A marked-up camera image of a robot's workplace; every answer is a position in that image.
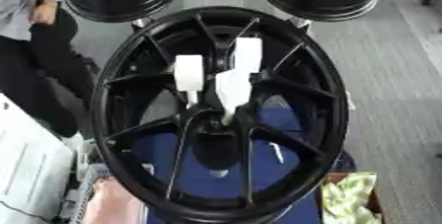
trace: blue cloth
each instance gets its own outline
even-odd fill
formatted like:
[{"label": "blue cloth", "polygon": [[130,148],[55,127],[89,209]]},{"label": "blue cloth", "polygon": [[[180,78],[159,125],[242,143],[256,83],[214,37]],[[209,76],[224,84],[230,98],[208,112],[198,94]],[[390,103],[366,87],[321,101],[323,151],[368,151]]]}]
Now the blue cloth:
[{"label": "blue cloth", "polygon": [[[261,120],[287,133],[296,133],[300,130],[297,118],[289,109],[265,109],[261,113]],[[159,134],[138,141],[133,152],[140,161],[153,164],[155,176],[165,182],[172,169],[176,143],[177,137],[174,134]],[[278,163],[274,150],[268,143],[263,141],[254,143],[252,165],[254,190],[270,186],[297,165],[298,158],[294,153],[284,148],[281,148],[281,151],[284,155],[284,164]],[[227,177],[216,179],[196,161],[192,151],[187,151],[178,187],[182,191],[205,197],[236,197],[242,193],[240,167],[237,165],[229,170]],[[154,214],[150,214],[148,223],[163,222]],[[277,223],[319,224],[318,206],[314,196],[307,195],[299,200]]]}]

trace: black wheel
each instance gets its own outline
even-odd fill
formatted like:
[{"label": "black wheel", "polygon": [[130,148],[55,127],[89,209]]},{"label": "black wheel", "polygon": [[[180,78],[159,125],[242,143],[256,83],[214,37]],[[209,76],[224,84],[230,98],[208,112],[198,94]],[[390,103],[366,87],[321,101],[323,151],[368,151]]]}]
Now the black wheel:
[{"label": "black wheel", "polygon": [[[232,67],[235,38],[249,36],[263,40],[261,71],[251,77],[250,102],[237,109],[232,124],[224,126],[213,93],[214,74]],[[204,55],[205,87],[200,102],[191,108],[177,92],[171,74],[176,54]],[[173,94],[177,112],[141,122],[163,90]],[[259,119],[265,101],[276,95],[299,117],[299,136],[287,135]],[[273,16],[233,7],[186,10],[149,24],[112,57],[93,98],[95,136],[110,170],[131,193],[173,223],[260,223],[270,215],[280,215],[312,191],[333,166],[345,137],[347,114],[339,74],[311,38]],[[132,152],[135,142],[158,133],[178,136],[166,182],[148,174]],[[285,177],[262,190],[254,189],[251,169],[258,139],[277,143],[299,160]],[[214,160],[220,148],[226,158]],[[184,154],[190,150],[208,170],[239,163],[242,193],[233,198],[207,198],[180,190],[177,180]]]}]

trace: gray basket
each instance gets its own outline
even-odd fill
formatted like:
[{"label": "gray basket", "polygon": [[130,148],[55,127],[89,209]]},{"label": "gray basket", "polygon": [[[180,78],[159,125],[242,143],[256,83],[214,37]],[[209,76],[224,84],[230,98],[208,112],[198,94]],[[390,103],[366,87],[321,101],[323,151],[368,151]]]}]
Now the gray basket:
[{"label": "gray basket", "polygon": [[[153,174],[152,165],[143,165],[143,167]],[[93,164],[89,166],[84,180],[82,181],[80,188],[78,189],[78,201],[75,206],[75,212],[72,215],[69,224],[82,224],[83,218],[88,207],[88,202],[92,198],[94,193],[93,185],[98,179],[105,179],[111,176],[111,172],[104,164]],[[146,207],[145,216],[147,220],[148,209]]]}]

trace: white plastic block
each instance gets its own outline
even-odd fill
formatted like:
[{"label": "white plastic block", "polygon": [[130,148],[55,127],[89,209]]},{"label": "white plastic block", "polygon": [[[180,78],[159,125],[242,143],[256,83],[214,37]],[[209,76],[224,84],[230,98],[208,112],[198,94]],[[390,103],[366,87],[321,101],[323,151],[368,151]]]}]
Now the white plastic block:
[{"label": "white plastic block", "polygon": [[262,62],[262,39],[239,37],[234,52],[234,68],[249,73],[258,73]]},{"label": "white plastic block", "polygon": [[202,56],[199,54],[177,55],[174,76],[178,91],[202,91],[204,84]]},{"label": "white plastic block", "polygon": [[225,120],[235,113],[237,107],[249,102],[252,93],[250,73],[239,70],[228,70],[216,75],[216,94],[226,112]]}]

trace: gray carpet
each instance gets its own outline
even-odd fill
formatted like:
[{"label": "gray carpet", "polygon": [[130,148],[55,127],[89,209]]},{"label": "gray carpet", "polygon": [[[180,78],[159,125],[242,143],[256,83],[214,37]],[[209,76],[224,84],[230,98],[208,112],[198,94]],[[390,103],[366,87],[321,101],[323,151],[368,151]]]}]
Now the gray carpet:
[{"label": "gray carpet", "polygon": [[[176,0],[160,15],[184,8],[231,5],[286,18],[264,0]],[[381,0],[353,21],[313,25],[313,37],[340,70],[357,110],[346,149],[361,171],[379,175],[387,223],[442,223],[442,27],[440,6]],[[78,50],[104,65],[129,24],[81,20]]]}]

